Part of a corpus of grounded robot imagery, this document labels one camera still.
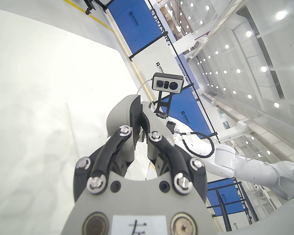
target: ceiling light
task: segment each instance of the ceiling light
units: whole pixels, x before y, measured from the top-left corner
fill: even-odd
[[[286,11],[280,11],[280,12],[276,13],[276,19],[281,20],[281,19],[285,18],[286,15],[287,15]]]

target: black cable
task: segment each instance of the black cable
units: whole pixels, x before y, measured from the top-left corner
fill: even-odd
[[[185,132],[181,132],[181,133],[179,133],[179,134],[180,134],[180,135],[187,135],[187,133],[185,133]],[[207,135],[205,135],[205,134],[203,134],[203,133],[200,133],[200,132],[190,132],[190,134],[198,134],[198,135],[201,135],[201,136],[203,136],[204,138],[208,139],[208,140],[210,141],[210,144],[211,144],[212,150],[211,150],[211,152],[210,152],[208,155],[200,155],[200,154],[197,154],[197,153],[193,152],[191,149],[189,149],[189,147],[188,147],[188,145],[186,144],[185,140],[182,139],[183,144],[184,144],[186,150],[187,150],[188,152],[192,153],[193,155],[199,157],[199,158],[209,158],[209,157],[211,157],[212,154],[213,154],[214,151],[215,151],[214,143],[213,143],[211,137],[209,137],[209,136],[207,136]]]

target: hole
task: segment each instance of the hole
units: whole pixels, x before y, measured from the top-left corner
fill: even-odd
[[[121,183],[119,181],[113,181],[111,186],[110,186],[110,189],[113,193],[116,193],[118,192],[120,189],[121,189]]]
[[[167,189],[167,184],[163,183],[163,184],[161,185],[161,189],[162,189],[162,190],[166,190],[166,189]]]
[[[159,188],[163,193],[167,193],[170,191],[170,185],[167,181],[161,181],[159,184]]]

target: black frame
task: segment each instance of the black frame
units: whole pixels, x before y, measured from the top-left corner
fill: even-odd
[[[219,182],[219,181],[222,181],[222,180],[227,180],[227,179],[229,179],[229,178],[215,180],[215,181],[212,181],[212,182],[208,182],[208,184],[216,183],[216,182]],[[228,184],[228,185],[208,189],[208,191],[216,190],[216,194],[217,194],[217,197],[218,197],[219,204],[214,205],[214,206],[208,206],[207,208],[214,208],[214,207],[220,207],[221,208],[221,212],[222,212],[222,216],[223,216],[223,220],[224,220],[224,224],[225,224],[225,228],[226,228],[227,232],[231,231],[232,228],[231,228],[231,225],[230,225],[230,222],[229,222],[228,213],[227,213],[226,208],[225,208],[226,205],[242,202],[242,204],[244,204],[246,208],[243,211],[239,211],[239,212],[245,212],[247,217],[249,217],[249,221],[251,223],[252,223],[252,221],[251,221],[251,218],[250,218],[250,215],[249,215],[248,211],[251,212],[251,215],[252,215],[255,222],[257,222],[259,220],[259,218],[258,218],[258,216],[257,216],[257,214],[256,214],[256,212],[255,212],[255,210],[254,210],[254,208],[253,208],[253,206],[252,206],[252,204],[250,202],[250,199],[247,196],[247,194],[246,194],[246,192],[244,190],[244,187],[241,184],[241,181],[237,181],[236,178],[232,178],[232,180],[234,181],[233,184]],[[230,202],[230,203],[224,203],[221,196],[220,196],[220,194],[219,194],[218,189],[224,188],[224,187],[231,187],[231,186],[237,186],[236,189],[237,189],[237,191],[240,192],[240,194],[241,194],[240,198],[241,199],[238,200],[238,201]],[[219,215],[213,214],[212,218],[218,217],[218,216]]]

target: floor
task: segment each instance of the floor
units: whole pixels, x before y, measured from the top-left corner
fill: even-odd
[[[0,0],[0,235],[60,234],[77,159],[105,143],[108,113],[139,86],[103,12],[84,9]],[[145,154],[128,178],[146,176]]]

